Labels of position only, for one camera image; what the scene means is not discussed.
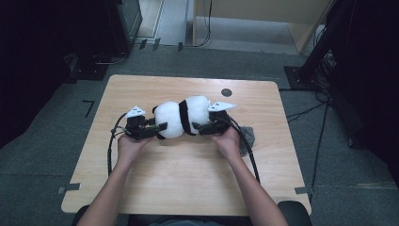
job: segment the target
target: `controller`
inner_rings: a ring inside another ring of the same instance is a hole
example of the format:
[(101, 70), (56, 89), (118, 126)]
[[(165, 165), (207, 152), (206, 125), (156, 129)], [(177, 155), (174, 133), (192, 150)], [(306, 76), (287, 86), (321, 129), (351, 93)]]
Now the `controller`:
[(132, 110), (125, 115), (125, 118), (127, 118), (127, 123), (125, 128), (122, 129), (123, 132), (135, 140), (141, 140), (144, 138), (154, 137), (158, 135), (159, 131), (163, 131), (168, 128), (167, 122), (155, 125), (155, 119), (152, 118), (146, 120), (144, 117), (145, 114), (146, 111), (142, 110), (140, 107), (133, 107)]
[(201, 125), (192, 122), (194, 129), (198, 130), (200, 135), (224, 134), (231, 126), (231, 118), (226, 110), (233, 107), (236, 107), (236, 105), (223, 102), (209, 105), (208, 111), (211, 123)]

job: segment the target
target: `person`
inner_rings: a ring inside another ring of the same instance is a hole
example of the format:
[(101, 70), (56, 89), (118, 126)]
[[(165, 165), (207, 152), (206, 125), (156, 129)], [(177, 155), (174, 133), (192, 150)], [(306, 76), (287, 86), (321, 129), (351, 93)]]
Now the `person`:
[[(278, 206), (258, 183), (248, 169), (239, 152), (237, 132), (231, 127), (223, 135), (208, 136), (226, 158), (240, 187), (252, 225), (288, 225)], [(139, 157), (143, 147), (151, 138), (136, 141), (126, 135), (118, 139), (118, 160), (112, 173), (92, 204), (87, 208), (77, 225), (115, 225), (121, 195), (128, 172)], [(171, 221), (170, 224), (183, 225)], [(219, 225), (213, 222), (185, 225)]]

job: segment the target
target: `black strap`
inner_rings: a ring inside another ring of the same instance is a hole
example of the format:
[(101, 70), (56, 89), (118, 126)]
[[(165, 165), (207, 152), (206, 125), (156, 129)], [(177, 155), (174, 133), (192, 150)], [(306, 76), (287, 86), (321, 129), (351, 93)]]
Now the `black strap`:
[(180, 120), (182, 121), (182, 126), (184, 131), (190, 136), (195, 136), (195, 134), (191, 133), (190, 121), (188, 120), (188, 107), (186, 100), (179, 103), (179, 111), (180, 111)]

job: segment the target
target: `black stand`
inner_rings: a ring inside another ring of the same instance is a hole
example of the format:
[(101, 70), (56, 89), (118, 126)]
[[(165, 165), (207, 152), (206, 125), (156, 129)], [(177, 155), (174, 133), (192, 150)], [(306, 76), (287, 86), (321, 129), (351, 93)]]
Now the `black stand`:
[(344, 14), (350, 9), (352, 1), (344, 1), (338, 8), (336, 14), (331, 18), (331, 22), (317, 42), (313, 51), (302, 67), (284, 67), (285, 75), (290, 83), (291, 89), (320, 89), (313, 83), (316, 67), (321, 59), (324, 58), (328, 51), (328, 43), (334, 38), (334, 31), (338, 28)]
[(107, 69), (107, 64), (96, 64), (92, 59), (85, 60), (84, 58), (79, 58), (67, 83), (74, 84), (77, 80), (102, 81)]

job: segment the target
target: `black tape mark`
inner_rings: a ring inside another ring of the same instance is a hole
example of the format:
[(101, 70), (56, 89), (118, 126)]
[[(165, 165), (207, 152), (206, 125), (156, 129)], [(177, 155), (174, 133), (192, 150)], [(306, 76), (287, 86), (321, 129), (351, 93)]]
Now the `black tape mark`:
[(161, 41), (161, 38), (158, 38), (158, 39), (155, 40), (155, 43), (153, 44), (153, 47), (152, 47), (153, 51), (158, 50), (160, 41)]
[(177, 48), (177, 51), (180, 52), (183, 50), (183, 43), (179, 42), (179, 47)]
[(146, 44), (147, 44), (147, 40), (143, 40), (143, 41), (140, 43), (140, 50), (144, 49), (144, 48), (146, 47)]
[(93, 108), (94, 106), (94, 101), (87, 101), (87, 100), (83, 100), (84, 103), (91, 103), (90, 107), (88, 108), (88, 112), (86, 113), (85, 118), (88, 117), (88, 114), (90, 114), (91, 108)]
[(58, 191), (56, 193), (58, 195), (60, 195), (60, 194), (65, 194), (65, 192), (69, 191), (69, 190), (79, 190), (79, 189), (80, 189), (80, 183), (68, 184), (68, 185), (59, 187)]
[(307, 189), (305, 186), (296, 187), (296, 188), (295, 188), (295, 193), (296, 193), (296, 195), (307, 194), (308, 192), (309, 192), (309, 191), (308, 191), (308, 189)]

